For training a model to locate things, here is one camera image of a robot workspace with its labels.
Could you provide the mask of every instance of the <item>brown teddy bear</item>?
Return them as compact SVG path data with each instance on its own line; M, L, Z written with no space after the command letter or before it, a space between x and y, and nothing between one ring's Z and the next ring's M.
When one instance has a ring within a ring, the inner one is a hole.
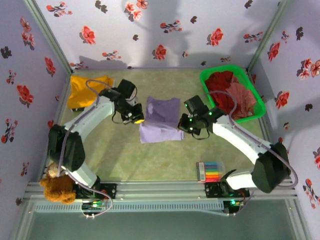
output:
M58 165L53 162L48 166L47 174L40 181L44 187L44 197L50 202L61 202L71 204L76 199L73 191L75 182L64 172L57 177Z

